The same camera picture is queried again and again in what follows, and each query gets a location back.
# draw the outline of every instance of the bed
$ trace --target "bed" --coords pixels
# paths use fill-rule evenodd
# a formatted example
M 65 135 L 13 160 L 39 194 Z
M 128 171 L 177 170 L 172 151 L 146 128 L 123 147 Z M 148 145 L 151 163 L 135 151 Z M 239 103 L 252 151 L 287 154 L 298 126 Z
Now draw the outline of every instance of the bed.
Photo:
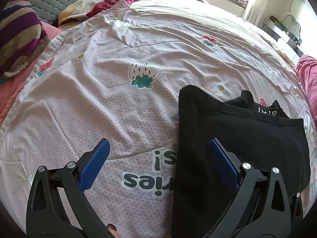
M 255 102 L 277 99 L 290 118 L 304 119 L 311 180 L 301 196 L 309 212 L 317 197 L 315 122 L 299 79 L 266 33 L 193 0 L 120 1 L 60 28 L 0 127 L 0 200 L 22 230 L 37 168 L 77 161 L 105 137 L 110 156 L 85 193 L 96 213 L 123 238 L 169 237 L 172 191 L 158 198 L 155 187 L 143 187 L 149 183 L 133 183 L 161 177 L 170 184 L 175 167 L 156 170 L 156 151 L 177 152 L 178 94 L 190 84 L 220 101 L 250 90 Z M 137 65 L 153 81 L 134 82 Z

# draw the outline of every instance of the painted fingernail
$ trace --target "painted fingernail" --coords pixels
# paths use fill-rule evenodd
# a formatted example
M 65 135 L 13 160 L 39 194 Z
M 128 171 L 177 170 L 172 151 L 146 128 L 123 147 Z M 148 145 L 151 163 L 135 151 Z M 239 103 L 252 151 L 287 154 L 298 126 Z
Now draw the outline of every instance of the painted fingernail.
M 107 228 L 108 228 L 108 229 L 112 229 L 112 230 L 114 230 L 114 231 L 117 231 L 117 228 L 116 228 L 115 225 L 113 225 L 113 224 L 108 224 L 108 225 L 107 225 Z

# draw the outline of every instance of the white curtain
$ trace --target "white curtain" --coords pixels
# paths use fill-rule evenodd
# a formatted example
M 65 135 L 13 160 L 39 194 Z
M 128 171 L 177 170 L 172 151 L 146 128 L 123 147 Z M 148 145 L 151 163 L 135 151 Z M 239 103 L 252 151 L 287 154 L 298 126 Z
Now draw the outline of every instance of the white curtain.
M 258 25 L 267 6 L 268 0 L 249 0 L 243 18 L 254 25 Z

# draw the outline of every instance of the striped pillow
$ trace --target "striped pillow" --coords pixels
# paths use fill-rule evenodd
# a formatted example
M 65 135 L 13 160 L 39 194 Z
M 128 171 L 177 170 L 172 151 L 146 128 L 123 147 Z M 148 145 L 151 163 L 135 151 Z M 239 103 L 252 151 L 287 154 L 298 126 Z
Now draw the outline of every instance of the striped pillow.
M 47 46 L 30 0 L 9 0 L 0 14 L 0 83 L 19 73 Z

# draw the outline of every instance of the black garment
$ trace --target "black garment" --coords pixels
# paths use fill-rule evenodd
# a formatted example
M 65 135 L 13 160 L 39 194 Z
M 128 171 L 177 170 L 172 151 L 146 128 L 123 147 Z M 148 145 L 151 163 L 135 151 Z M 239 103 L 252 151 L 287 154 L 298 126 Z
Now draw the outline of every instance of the black garment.
M 279 168 L 289 197 L 309 183 L 303 119 L 276 117 L 225 104 L 195 86 L 180 91 L 179 119 L 173 238 L 204 237 L 233 198 L 207 156 L 207 145 L 213 138 L 254 168 Z
M 246 109 L 250 109 L 253 111 L 257 111 L 259 113 L 267 113 L 271 115 L 275 115 L 278 117 L 289 118 L 286 113 L 284 113 L 280 104 L 277 100 L 273 102 L 273 104 L 269 107 L 264 107 L 253 100 L 253 96 L 250 91 L 243 90 L 241 92 L 241 96 L 235 99 L 229 100 L 225 102 L 228 105 L 233 105 L 237 107 L 242 107 Z

